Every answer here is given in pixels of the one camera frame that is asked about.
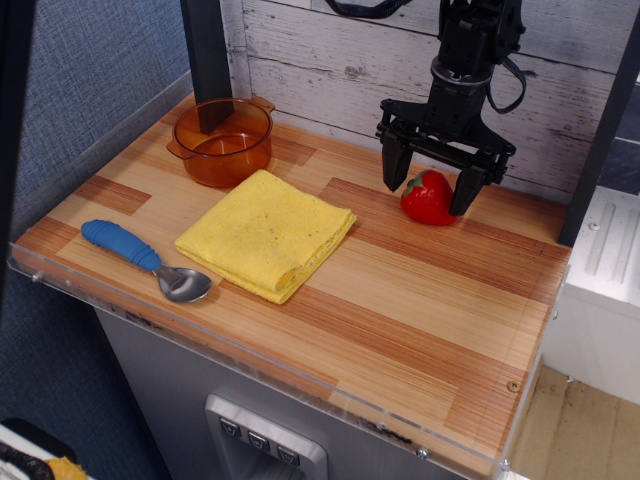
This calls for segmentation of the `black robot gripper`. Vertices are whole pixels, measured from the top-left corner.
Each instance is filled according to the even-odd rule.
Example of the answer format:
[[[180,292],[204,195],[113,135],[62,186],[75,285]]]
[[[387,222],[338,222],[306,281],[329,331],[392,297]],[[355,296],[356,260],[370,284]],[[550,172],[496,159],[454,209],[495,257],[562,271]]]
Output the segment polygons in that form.
[[[485,185],[499,184],[515,146],[481,118],[487,90],[440,80],[425,103],[385,99],[376,136],[382,144],[383,181],[395,192],[407,177],[415,153],[460,171],[449,213],[466,213]]]

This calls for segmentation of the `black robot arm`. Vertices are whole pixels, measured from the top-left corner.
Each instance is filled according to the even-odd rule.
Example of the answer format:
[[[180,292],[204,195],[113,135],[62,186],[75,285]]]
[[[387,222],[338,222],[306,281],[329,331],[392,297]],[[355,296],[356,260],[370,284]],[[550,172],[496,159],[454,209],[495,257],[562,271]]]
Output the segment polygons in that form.
[[[458,169],[449,209],[453,216],[463,215],[484,186],[502,181],[516,148],[486,126],[481,113],[493,100],[496,66],[526,81],[509,58],[519,51],[525,30],[518,1],[441,2],[440,48],[430,68],[427,101],[381,103],[377,135],[383,181],[390,190],[403,184],[415,153]]]

